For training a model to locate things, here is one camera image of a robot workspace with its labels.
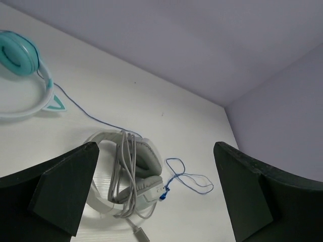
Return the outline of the white over-ear headphones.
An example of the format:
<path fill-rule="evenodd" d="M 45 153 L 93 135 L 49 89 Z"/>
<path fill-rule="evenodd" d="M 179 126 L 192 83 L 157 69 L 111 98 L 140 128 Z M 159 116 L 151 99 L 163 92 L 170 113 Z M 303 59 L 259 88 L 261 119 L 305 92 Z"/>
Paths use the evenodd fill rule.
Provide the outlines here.
<path fill-rule="evenodd" d="M 136 214 L 142 219 L 142 210 L 155 209 L 160 197 L 166 192 L 162 174 L 162 159 L 154 144 L 147 138 L 126 131 L 99 131 L 86 142 L 99 144 L 109 141 L 116 145 L 116 154 L 107 198 L 103 198 L 91 183 L 86 203 L 102 214 L 128 219 Z"/>

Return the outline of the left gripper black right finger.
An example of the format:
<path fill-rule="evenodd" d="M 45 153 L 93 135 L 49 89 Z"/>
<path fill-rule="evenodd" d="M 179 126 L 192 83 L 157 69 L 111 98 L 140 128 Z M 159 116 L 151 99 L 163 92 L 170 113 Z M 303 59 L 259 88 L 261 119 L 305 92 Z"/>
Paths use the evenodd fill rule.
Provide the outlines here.
<path fill-rule="evenodd" d="M 322 182 L 225 142 L 216 142 L 213 153 L 236 241 L 322 241 Z"/>

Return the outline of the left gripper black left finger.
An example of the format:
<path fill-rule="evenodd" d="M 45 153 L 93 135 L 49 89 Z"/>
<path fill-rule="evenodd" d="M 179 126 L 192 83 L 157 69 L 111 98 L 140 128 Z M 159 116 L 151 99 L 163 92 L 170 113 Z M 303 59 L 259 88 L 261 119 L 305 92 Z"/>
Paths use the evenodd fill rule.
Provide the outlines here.
<path fill-rule="evenodd" d="M 76 236 L 98 156 L 98 145 L 88 142 L 1 177 L 1 236 Z"/>

